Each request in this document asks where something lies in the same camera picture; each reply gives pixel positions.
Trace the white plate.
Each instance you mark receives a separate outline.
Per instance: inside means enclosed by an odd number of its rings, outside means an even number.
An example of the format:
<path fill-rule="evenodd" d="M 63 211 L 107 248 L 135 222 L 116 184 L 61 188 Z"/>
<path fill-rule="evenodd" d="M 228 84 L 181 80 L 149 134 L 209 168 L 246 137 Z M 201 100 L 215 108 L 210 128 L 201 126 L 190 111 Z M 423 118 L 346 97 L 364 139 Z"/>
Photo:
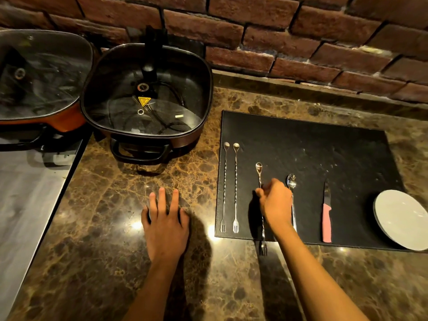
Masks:
<path fill-rule="evenodd" d="M 379 193 L 373 212 L 383 233 L 412 251 L 428 250 L 428 211 L 409 194 L 388 189 Z"/>

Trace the person's left hand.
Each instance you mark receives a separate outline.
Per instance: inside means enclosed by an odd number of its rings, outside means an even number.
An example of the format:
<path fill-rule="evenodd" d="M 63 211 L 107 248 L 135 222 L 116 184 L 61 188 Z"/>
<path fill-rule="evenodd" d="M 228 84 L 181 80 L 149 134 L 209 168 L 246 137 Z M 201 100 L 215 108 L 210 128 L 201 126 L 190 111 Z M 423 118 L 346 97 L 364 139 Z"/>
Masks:
<path fill-rule="evenodd" d="M 179 215 L 179 191 L 175 189 L 167 216 L 158 219 L 158 195 L 149 195 L 149 216 L 151 225 L 144 231 L 148 255 L 151 262 L 160 257 L 181 257 L 189 239 L 189 231 L 183 230 Z"/>

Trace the plain steel spoon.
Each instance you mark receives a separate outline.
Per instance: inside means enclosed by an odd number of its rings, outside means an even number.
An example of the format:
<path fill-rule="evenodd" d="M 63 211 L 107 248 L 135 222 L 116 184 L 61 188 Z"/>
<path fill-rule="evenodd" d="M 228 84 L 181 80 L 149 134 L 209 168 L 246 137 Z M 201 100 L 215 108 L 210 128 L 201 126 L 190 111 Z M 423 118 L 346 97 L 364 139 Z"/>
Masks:
<path fill-rule="evenodd" d="M 296 176 L 294 174 L 289 174 L 286 178 L 287 187 L 292 192 L 292 225 L 294 230 L 297 232 L 297 222 L 294 208 L 294 188 L 296 187 Z"/>

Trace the person's left forearm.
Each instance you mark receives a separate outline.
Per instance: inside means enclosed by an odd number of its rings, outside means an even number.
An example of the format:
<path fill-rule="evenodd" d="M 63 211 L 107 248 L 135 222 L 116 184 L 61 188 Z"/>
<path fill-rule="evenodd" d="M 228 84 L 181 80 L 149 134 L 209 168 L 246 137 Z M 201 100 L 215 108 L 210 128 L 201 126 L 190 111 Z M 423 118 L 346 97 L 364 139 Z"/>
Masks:
<path fill-rule="evenodd" d="M 179 259 L 164 256 L 152 261 L 143 286 L 122 321 L 163 321 Z"/>

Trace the pink-handled knife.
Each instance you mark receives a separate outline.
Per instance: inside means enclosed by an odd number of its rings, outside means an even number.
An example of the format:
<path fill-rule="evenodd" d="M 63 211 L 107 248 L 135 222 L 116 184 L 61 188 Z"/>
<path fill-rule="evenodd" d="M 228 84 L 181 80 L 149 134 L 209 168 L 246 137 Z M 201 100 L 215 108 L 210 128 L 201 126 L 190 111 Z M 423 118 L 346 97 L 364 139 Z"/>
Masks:
<path fill-rule="evenodd" d="M 331 190 L 329 187 L 328 179 L 324 182 L 324 202 L 322 207 L 322 241 L 324 243 L 332 243 L 332 229 L 330 221 L 330 211 L 331 211 Z"/>

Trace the grey metal counter panel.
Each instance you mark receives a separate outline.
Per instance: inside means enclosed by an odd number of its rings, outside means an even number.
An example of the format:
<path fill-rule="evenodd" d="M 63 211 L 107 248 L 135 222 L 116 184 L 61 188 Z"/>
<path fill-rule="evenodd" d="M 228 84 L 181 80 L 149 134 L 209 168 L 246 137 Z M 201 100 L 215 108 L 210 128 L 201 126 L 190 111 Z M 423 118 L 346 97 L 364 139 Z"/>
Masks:
<path fill-rule="evenodd" d="M 58 151 L 0 152 L 0 321 L 6 321 L 90 135 Z"/>

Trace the person's right forearm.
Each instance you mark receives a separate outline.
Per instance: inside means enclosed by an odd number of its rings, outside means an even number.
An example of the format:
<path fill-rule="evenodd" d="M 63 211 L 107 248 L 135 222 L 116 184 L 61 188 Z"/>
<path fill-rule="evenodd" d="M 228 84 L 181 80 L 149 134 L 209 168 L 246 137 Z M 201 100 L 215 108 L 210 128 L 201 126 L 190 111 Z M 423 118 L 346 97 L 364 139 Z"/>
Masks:
<path fill-rule="evenodd" d="M 289 222 L 272 229 L 307 320 L 369 321 L 317 261 Z"/>

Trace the person's right hand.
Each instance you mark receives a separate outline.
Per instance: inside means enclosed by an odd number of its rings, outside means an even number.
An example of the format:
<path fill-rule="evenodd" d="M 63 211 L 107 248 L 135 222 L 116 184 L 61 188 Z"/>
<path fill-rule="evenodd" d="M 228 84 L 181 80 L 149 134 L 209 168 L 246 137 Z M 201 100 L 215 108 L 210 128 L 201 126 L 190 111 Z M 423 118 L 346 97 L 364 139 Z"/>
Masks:
<path fill-rule="evenodd" d="M 292 192 L 283 182 L 272 178 L 262 186 L 266 199 L 260 201 L 260 210 L 277 239 L 292 228 Z"/>

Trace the glass lid with steel rim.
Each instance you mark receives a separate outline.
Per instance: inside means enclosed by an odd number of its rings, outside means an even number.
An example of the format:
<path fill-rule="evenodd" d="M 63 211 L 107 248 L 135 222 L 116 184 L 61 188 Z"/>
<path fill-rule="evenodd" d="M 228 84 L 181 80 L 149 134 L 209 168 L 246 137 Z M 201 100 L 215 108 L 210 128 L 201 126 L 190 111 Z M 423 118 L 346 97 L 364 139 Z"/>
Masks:
<path fill-rule="evenodd" d="M 71 107 L 93 61 L 91 43 L 79 35 L 0 31 L 0 121 L 45 118 Z"/>

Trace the black placemat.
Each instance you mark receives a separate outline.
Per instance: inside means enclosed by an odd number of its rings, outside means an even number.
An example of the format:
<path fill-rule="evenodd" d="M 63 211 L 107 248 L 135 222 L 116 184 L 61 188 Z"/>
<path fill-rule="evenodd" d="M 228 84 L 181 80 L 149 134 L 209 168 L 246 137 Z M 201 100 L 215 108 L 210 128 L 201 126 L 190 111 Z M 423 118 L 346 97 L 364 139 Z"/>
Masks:
<path fill-rule="evenodd" d="M 227 151 L 226 232 L 221 233 Z M 237 217 L 233 233 L 235 152 L 238 143 Z M 387 189 L 405 191 L 386 134 L 382 130 L 346 127 L 285 118 L 222 111 L 215 236 L 261 240 L 259 186 L 255 165 L 262 164 L 261 182 L 285 182 L 296 176 L 294 189 L 297 233 L 308 245 L 385 249 L 409 252 L 389 239 L 378 226 L 372 205 Z M 331 190 L 332 243 L 322 241 L 324 182 Z"/>

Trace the twisted steel bar spoon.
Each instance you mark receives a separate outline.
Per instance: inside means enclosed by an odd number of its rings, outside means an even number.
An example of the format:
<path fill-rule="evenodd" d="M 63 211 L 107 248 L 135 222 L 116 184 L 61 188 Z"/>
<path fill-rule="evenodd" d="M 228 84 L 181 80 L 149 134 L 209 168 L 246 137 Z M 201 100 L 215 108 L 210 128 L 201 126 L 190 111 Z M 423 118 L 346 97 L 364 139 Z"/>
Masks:
<path fill-rule="evenodd" d="M 220 222 L 220 231 L 221 233 L 226 232 L 226 224 L 224 221 L 225 217 L 225 207 L 226 207 L 226 176 L 227 176 L 227 151 L 230 147 L 229 142 L 224 142 L 223 148 L 224 148 L 224 175 L 223 175 L 223 203 L 222 203 L 222 219 Z"/>
<path fill-rule="evenodd" d="M 258 178 L 259 178 L 259 188 L 262 187 L 261 184 L 261 172 L 262 172 L 262 164 L 260 162 L 257 162 L 255 165 Z M 261 214 L 261 241 L 259 245 L 259 255 L 260 256 L 267 256 L 268 254 L 268 248 L 265 241 L 265 225 L 264 225 L 264 216 Z"/>
<path fill-rule="evenodd" d="M 240 148 L 238 143 L 233 144 L 233 149 L 235 152 L 235 192 L 234 192 L 234 220 L 233 220 L 233 233 L 238 234 L 239 232 L 239 222 L 237 217 L 237 188 L 238 188 L 238 163 L 237 163 L 237 153 Z"/>

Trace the orange electric pot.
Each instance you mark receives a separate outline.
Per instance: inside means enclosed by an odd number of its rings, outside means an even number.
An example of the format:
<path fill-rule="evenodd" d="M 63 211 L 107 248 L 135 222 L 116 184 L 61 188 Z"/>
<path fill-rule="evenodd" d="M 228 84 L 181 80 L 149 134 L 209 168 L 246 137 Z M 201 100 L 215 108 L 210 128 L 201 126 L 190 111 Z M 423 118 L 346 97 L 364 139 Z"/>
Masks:
<path fill-rule="evenodd" d="M 49 117 L 18 121 L 0 121 L 0 133 L 35 130 L 37 128 L 40 130 L 39 134 L 32 140 L 26 139 L 23 142 L 18 143 L 0 144 L 0 152 L 25 151 L 31 148 L 36 148 L 42 145 L 43 141 L 48 136 L 51 136 L 52 134 L 65 134 L 74 131 L 83 126 L 85 123 L 85 118 L 83 117 L 80 109 L 80 97 L 78 101 L 71 107 Z"/>

